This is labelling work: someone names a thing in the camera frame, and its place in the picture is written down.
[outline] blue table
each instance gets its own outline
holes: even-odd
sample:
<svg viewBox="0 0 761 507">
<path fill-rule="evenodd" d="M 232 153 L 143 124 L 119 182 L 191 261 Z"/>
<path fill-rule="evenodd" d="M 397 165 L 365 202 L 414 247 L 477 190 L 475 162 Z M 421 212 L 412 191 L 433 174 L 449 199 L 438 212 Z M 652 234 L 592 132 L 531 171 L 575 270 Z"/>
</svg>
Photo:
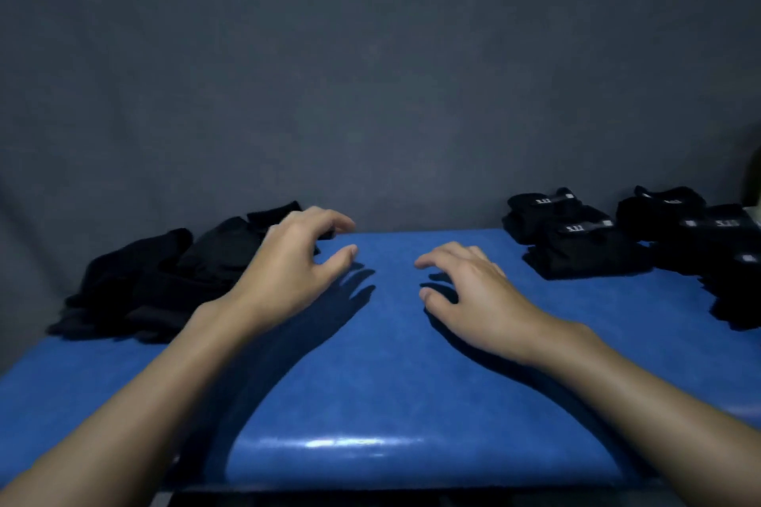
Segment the blue table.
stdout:
<svg viewBox="0 0 761 507">
<path fill-rule="evenodd" d="M 418 298 L 432 271 L 417 271 L 413 261 L 453 239 L 483 248 L 541 308 L 584 321 L 639 365 L 761 425 L 761 335 L 713 319 L 713 298 L 695 278 L 654 271 L 547 282 L 521 261 L 524 248 L 496 229 L 354 234 L 319 243 L 317 259 L 353 242 L 366 268 L 252 344 L 215 387 L 167 485 L 630 485 L 652 475 L 562 387 L 452 348 L 432 326 Z M 0 484 L 161 348 L 53 338 L 33 348 L 0 380 Z"/>
</svg>

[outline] sock label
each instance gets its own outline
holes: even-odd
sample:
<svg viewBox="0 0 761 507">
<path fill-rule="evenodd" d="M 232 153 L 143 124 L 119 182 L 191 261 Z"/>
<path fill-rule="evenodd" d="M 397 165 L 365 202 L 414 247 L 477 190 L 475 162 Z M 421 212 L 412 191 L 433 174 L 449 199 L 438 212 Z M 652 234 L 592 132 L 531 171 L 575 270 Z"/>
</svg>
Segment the sock label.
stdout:
<svg viewBox="0 0 761 507">
<path fill-rule="evenodd" d="M 734 256 L 734 259 L 741 263 L 758 263 L 759 255 L 755 253 L 739 253 Z"/>
<path fill-rule="evenodd" d="M 746 219 L 684 219 L 680 225 L 694 229 L 703 227 L 708 229 L 739 229 L 754 228 L 756 225 L 751 220 Z"/>
<path fill-rule="evenodd" d="M 643 196 L 646 199 L 657 200 L 657 201 L 659 201 L 661 203 L 666 203 L 666 204 L 669 204 L 669 205 L 681 205 L 681 204 L 684 204 L 684 200 L 682 200 L 682 199 L 659 199 L 656 196 L 652 196 L 650 193 L 648 193 L 644 189 L 640 190 L 639 187 L 637 187 L 637 189 L 635 189 L 634 192 L 635 192 L 636 196 Z"/>
<path fill-rule="evenodd" d="M 596 231 L 598 229 L 609 229 L 613 225 L 614 222 L 609 219 L 605 219 L 599 223 L 585 221 L 584 223 L 576 223 L 575 225 L 564 225 L 558 229 L 558 231 L 560 233 L 590 233 L 591 231 Z"/>
<path fill-rule="evenodd" d="M 546 196 L 543 199 L 534 199 L 533 205 L 549 205 L 552 203 L 559 203 L 561 200 L 575 199 L 573 193 L 559 194 L 556 196 Z"/>
</svg>

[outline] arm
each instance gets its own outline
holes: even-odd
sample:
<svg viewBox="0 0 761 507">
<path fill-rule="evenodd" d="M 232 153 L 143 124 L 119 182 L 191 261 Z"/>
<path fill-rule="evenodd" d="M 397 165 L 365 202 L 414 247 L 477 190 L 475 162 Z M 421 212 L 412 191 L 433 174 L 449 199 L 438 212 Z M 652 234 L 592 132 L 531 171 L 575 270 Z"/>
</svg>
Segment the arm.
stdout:
<svg viewBox="0 0 761 507">
<path fill-rule="evenodd" d="M 100 507 L 150 502 L 207 388 L 247 341 L 315 300 L 351 265 L 355 245 L 322 265 L 314 243 L 354 223 L 312 207 L 267 233 L 226 296 L 201 305 L 175 340 L 59 445 L 0 493 L 0 506 Z"/>
<path fill-rule="evenodd" d="M 478 248 L 459 243 L 415 265 L 446 271 L 453 305 L 421 290 L 426 308 L 463 340 L 533 366 L 572 389 L 694 505 L 761 505 L 761 433 L 669 385 L 589 328 L 528 302 Z"/>
</svg>

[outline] black sock pile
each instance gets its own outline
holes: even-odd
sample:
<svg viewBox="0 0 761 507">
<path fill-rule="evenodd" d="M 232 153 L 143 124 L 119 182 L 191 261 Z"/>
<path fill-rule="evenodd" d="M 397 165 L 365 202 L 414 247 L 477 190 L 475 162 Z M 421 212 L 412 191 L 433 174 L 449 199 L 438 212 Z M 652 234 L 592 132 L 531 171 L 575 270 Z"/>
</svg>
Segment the black sock pile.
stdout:
<svg viewBox="0 0 761 507">
<path fill-rule="evenodd" d="M 300 209 L 294 201 L 250 213 L 248 220 L 232 217 L 195 244 L 190 231 L 177 229 L 98 257 L 47 332 L 66 339 L 133 336 L 168 343 L 199 305 L 233 287 L 267 229 Z"/>
<path fill-rule="evenodd" d="M 709 206 L 653 247 L 658 267 L 701 276 L 717 298 L 711 308 L 717 319 L 736 330 L 761 326 L 754 300 L 761 287 L 761 229 L 742 206 Z"/>
<path fill-rule="evenodd" d="M 553 195 L 524 193 L 508 199 L 510 212 L 502 217 L 502 225 L 520 244 L 535 244 L 542 224 L 550 219 L 573 217 L 581 201 L 570 189 L 557 189 Z"/>
<path fill-rule="evenodd" d="M 637 186 L 634 196 L 619 203 L 616 222 L 635 241 L 661 241 L 680 220 L 701 214 L 705 207 L 703 197 L 688 187 L 656 193 Z"/>
<path fill-rule="evenodd" d="M 573 217 L 544 221 L 537 244 L 524 260 L 548 280 L 629 275 L 652 269 L 648 249 L 632 241 L 614 221 L 591 206 Z"/>
<path fill-rule="evenodd" d="M 633 238 L 653 242 L 656 267 L 701 277 L 717 297 L 711 308 L 717 319 L 737 330 L 761 326 L 753 301 L 761 286 L 761 229 L 741 205 L 706 206 L 687 187 L 660 193 L 636 187 L 616 217 Z"/>
</svg>

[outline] gray backdrop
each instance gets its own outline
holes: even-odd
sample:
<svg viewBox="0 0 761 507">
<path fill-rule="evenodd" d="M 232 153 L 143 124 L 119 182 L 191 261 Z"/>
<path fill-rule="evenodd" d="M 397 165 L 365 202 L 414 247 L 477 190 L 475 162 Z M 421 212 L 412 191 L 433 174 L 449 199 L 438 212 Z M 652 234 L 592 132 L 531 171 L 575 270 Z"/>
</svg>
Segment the gray backdrop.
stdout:
<svg viewBox="0 0 761 507">
<path fill-rule="evenodd" d="M 735 200 L 759 1 L 0 0 L 0 366 L 92 257 L 293 198 L 367 231 Z"/>
</svg>

